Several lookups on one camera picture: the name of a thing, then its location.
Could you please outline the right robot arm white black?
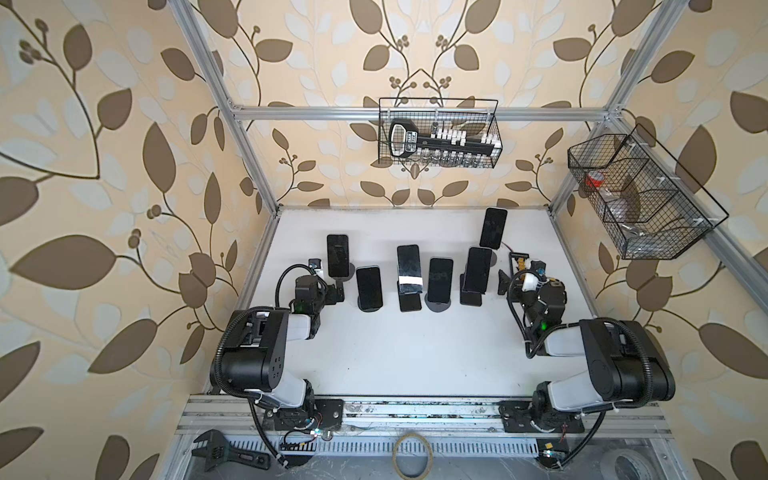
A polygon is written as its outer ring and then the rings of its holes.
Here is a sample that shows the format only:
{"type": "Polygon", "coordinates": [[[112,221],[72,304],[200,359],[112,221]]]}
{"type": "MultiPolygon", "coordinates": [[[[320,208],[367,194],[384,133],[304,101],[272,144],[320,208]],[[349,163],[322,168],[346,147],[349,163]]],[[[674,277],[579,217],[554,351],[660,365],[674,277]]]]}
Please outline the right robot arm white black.
{"type": "Polygon", "coordinates": [[[594,317],[563,321],[564,284],[541,271],[522,269],[505,279],[506,301],[522,335],[526,358],[581,358],[586,370],[539,383],[526,406],[502,403],[513,431],[581,432],[583,414],[638,409],[669,401],[676,382],[661,350],[636,321],[594,317]]]}

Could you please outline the purple edged black phone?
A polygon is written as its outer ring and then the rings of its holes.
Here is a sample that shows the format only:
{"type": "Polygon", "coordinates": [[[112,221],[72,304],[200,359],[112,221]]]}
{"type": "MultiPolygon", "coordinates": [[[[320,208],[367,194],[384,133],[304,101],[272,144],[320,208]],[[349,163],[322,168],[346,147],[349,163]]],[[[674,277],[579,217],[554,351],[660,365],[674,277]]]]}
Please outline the purple edged black phone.
{"type": "Polygon", "coordinates": [[[471,247],[468,251],[462,291],[485,294],[490,275],[493,251],[485,247],[471,247]]]}

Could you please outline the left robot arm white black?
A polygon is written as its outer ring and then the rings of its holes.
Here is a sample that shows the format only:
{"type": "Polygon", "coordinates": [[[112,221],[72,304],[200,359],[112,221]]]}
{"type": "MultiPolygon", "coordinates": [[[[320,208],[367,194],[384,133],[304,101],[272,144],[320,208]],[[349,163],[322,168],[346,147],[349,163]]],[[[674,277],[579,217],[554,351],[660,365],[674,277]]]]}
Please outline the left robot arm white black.
{"type": "Polygon", "coordinates": [[[233,312],[217,346],[210,369],[211,386],[220,393],[250,400],[255,407],[275,415],[285,429],[309,429],[321,424],[309,380],[286,370],[290,342],[314,339],[321,326],[324,307],[344,299],[343,285],[328,284],[321,261],[286,268],[276,285],[295,270],[294,299],[287,307],[256,306],[233,312]]]}

